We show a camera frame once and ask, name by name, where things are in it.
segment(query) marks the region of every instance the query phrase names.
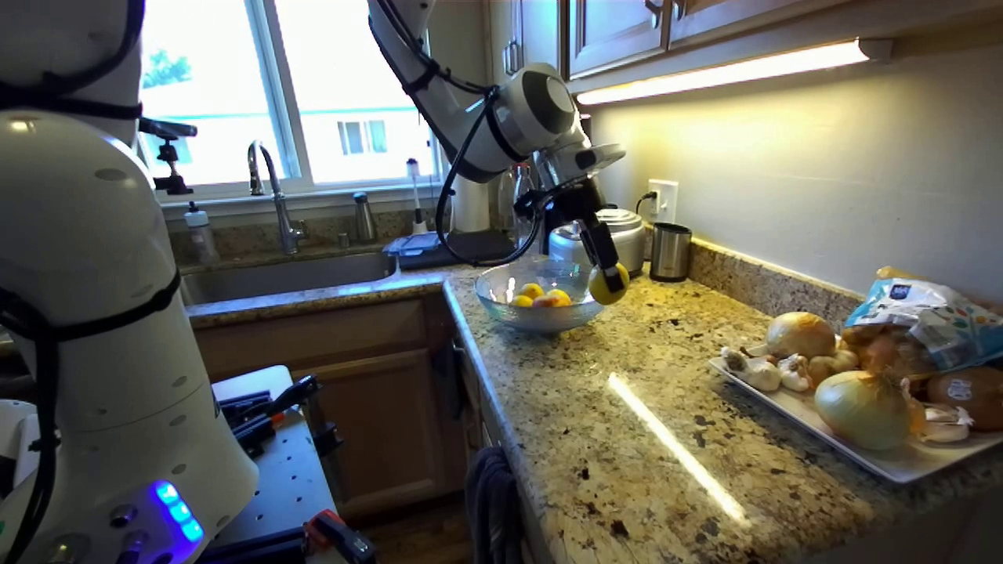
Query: faucet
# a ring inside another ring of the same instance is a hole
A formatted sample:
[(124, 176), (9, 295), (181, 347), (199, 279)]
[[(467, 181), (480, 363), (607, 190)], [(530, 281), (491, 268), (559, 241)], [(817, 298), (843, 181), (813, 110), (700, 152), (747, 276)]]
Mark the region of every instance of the faucet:
[(275, 162), (274, 162), (274, 152), (259, 145), (259, 140), (250, 140), (247, 145), (247, 173), (250, 173), (250, 194), (264, 194), (259, 190), (259, 176), (257, 176), (257, 152), (264, 158), (264, 166), (271, 173), (271, 187), (274, 187), (274, 205), (275, 205), (275, 218), (278, 218), (278, 251), (283, 254), (298, 254), (300, 247), (300, 239), (303, 231), (291, 227), (291, 216), (290, 216), (290, 208), (284, 208), (284, 194), (275, 181)]

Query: power outlet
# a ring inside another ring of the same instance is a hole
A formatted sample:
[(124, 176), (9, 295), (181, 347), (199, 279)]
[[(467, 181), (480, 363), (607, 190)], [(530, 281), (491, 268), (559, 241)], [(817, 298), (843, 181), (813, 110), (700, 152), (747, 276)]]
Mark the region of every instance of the power outlet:
[(654, 190), (654, 221), (681, 221), (681, 181), (650, 180), (650, 194)]

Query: blue light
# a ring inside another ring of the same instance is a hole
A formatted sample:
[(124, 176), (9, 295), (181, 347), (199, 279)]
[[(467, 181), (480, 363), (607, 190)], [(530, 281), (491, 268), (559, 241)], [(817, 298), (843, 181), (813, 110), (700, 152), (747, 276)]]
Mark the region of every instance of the blue light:
[(171, 518), (172, 518), (177, 524), (191, 519), (191, 510), (189, 510), (189, 505), (186, 505), (186, 502), (177, 502), (177, 505), (171, 505), (167, 510), (171, 510)]
[(156, 497), (160, 497), (160, 505), (172, 505), (172, 502), (179, 502), (181, 494), (179, 494), (177, 487), (156, 482)]
[(189, 524), (181, 524), (181, 536), (189, 538), (189, 542), (202, 542), (202, 524), (199, 519), (189, 519)]

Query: tree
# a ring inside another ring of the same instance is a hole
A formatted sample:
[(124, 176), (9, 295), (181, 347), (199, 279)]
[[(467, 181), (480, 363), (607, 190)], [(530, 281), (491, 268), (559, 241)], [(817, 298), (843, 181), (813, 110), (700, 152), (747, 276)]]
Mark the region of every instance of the tree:
[(144, 69), (144, 88), (164, 88), (179, 81), (191, 81), (189, 55), (171, 55), (167, 49), (151, 52)]

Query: white bowl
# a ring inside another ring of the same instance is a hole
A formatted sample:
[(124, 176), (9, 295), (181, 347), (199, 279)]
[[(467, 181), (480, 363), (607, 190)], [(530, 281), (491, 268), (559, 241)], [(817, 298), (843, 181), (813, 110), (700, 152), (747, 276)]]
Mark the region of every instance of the white bowl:
[[(563, 288), (570, 295), (570, 307), (515, 307), (512, 301), (528, 281), (540, 281), (545, 291)], [(589, 324), (603, 309), (582, 279), (562, 276), (545, 260), (516, 260), (485, 268), (477, 279), (477, 298), (497, 324), (515, 327), (521, 331), (569, 331)]]

